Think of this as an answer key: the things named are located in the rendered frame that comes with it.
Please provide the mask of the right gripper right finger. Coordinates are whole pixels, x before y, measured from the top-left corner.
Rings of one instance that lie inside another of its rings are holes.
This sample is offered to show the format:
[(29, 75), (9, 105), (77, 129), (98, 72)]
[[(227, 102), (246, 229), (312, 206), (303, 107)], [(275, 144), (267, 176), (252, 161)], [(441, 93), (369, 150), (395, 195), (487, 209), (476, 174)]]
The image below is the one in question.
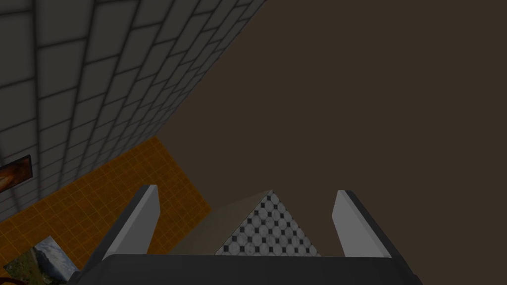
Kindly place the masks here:
[(353, 191), (337, 192), (332, 221), (346, 257), (400, 256)]

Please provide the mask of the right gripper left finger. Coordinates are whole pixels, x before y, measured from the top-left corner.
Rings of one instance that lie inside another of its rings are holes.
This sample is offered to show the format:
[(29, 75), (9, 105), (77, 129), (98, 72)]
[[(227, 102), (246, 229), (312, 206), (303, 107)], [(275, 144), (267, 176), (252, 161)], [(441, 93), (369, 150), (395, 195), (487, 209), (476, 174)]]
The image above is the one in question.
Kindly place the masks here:
[(159, 217), (157, 185), (141, 186), (94, 250), (94, 261), (117, 254), (146, 254)]

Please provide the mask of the mountain landscape wall picture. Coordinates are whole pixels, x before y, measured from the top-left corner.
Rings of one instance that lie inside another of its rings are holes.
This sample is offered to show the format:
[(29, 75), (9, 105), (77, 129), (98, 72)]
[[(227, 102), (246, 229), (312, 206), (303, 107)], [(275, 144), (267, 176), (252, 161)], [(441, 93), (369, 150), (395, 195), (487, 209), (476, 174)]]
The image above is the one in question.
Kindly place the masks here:
[(78, 268), (56, 241), (48, 236), (3, 267), (24, 285), (65, 285)]

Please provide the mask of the orange abstract wall picture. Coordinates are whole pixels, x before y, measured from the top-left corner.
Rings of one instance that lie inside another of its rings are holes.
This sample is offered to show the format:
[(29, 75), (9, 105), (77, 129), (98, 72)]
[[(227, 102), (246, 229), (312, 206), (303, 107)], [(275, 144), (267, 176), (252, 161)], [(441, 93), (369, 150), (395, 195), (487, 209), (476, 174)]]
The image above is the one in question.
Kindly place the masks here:
[(31, 156), (25, 155), (0, 167), (0, 193), (33, 178)]

